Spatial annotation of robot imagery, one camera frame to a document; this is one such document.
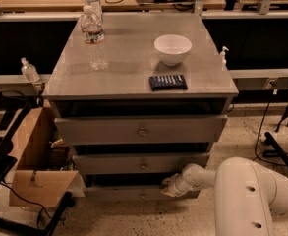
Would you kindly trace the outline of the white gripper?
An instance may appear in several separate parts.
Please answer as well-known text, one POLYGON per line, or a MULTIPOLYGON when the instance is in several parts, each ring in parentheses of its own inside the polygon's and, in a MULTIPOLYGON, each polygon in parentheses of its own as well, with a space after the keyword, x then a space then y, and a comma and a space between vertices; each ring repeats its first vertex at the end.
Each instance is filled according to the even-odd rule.
POLYGON ((205 169, 196 164, 188 164, 181 173, 167 177, 161 182, 160 192, 168 197, 182 197, 190 191, 201 190, 205 186, 205 169))

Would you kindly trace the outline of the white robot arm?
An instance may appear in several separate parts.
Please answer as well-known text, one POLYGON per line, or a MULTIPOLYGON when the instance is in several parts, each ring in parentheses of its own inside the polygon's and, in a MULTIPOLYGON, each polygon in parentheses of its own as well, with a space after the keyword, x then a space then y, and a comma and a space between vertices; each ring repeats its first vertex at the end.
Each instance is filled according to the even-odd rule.
POLYGON ((216 236, 274 236, 272 214, 288 214, 288 178, 242 157, 224 160, 217 169, 186 165, 161 183, 161 192, 182 197, 214 190, 216 236))

